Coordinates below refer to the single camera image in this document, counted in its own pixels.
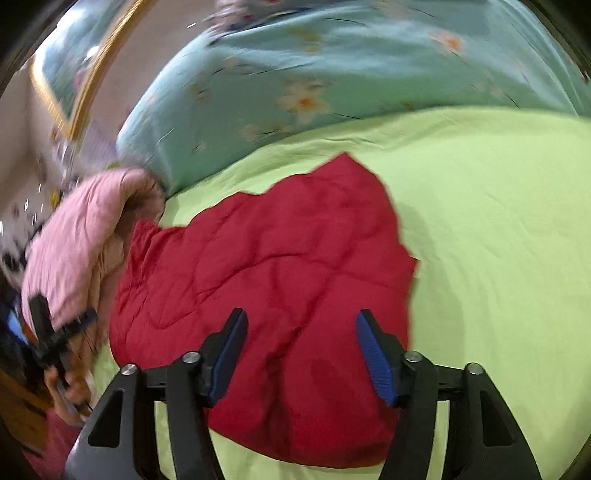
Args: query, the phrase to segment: metal screw head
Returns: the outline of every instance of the metal screw head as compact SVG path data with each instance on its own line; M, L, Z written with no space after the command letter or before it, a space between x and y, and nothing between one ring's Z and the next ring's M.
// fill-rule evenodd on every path
M423 359L423 356L420 353L415 352L414 350L409 350L408 352L406 352L404 354L404 358L407 361L416 364L416 363L420 362Z
M468 364L466 368L472 375L481 375L484 373L484 369L482 368L481 364L471 363Z
M138 370L138 366L135 364L127 364L121 369L121 373L124 375L133 375Z
M183 362L186 364L194 364L201 360L201 354L199 352L187 352L183 355Z

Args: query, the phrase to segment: sleeve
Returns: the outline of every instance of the sleeve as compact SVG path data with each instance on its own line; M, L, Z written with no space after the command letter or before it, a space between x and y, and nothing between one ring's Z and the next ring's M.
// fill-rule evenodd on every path
M47 449L41 456L24 452L43 480L59 480L81 428L71 427L54 410L47 413Z

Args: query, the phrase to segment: person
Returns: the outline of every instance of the person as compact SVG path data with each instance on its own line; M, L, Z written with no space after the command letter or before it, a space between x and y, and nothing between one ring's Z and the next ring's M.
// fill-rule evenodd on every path
M72 365L66 372L69 387L65 398L74 405L83 406L80 413L68 409L57 387L59 376L55 367L45 371L44 380L53 400L53 409L47 412L47 447L41 456L31 452L24 452L24 455L42 480L59 480L84 425L84 416L90 414L86 407L90 401L90 388L85 380L83 362L76 355L72 355Z

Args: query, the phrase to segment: hand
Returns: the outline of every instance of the hand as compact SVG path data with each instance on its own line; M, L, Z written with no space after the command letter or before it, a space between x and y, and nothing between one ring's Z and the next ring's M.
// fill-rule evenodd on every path
M90 388L84 378L85 368L80 358L72 355L72 365L66 372L66 381L69 387L66 390L65 397L74 405L84 405L90 401ZM59 390L57 389L57 382L59 375L56 367L51 367L45 371L45 385L53 399L53 408L58 417L71 426L81 426L83 424L80 413L72 413L66 403L64 402Z

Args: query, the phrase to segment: flower pattern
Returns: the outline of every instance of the flower pattern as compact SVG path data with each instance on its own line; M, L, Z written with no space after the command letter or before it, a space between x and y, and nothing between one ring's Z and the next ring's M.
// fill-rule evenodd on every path
M287 94L279 98L278 105L295 114L298 122L306 125L318 115L332 113L330 104L322 98L323 90L320 82L290 82Z
M440 30L431 35L431 38L441 44L441 47L446 54L453 53L459 55L462 53L464 41L461 37L454 35L450 31Z
M323 42L322 35L313 30L308 30L305 28L293 28L292 32L302 40L302 43L304 44L304 51L306 53L309 53L310 55L320 53Z
M259 128L256 125L245 125L240 129L242 138L249 142L256 142L261 136Z
M411 10L395 0L376 0L374 8L392 20L407 20Z
M464 9L463 0L449 0L450 8L423 0L326 0L332 5L298 14L302 0L281 0L277 8L266 0L217 1L243 9L242 16L235 12L224 21L264 27L187 45L158 75L118 138L125 158L148 159L170 172L171 194L262 145L380 114L506 105L591 116L587 77L558 45L556 65L532 54L554 44L528 35L523 22L514 22L525 28L519 31L499 23L521 15L504 2ZM305 5L313 10L324 1ZM277 18L285 11L293 15ZM471 17L495 28L486 38L453 29ZM551 80L549 68L556 76ZM555 95L561 85L572 87L572 94ZM186 167L199 162L207 168Z

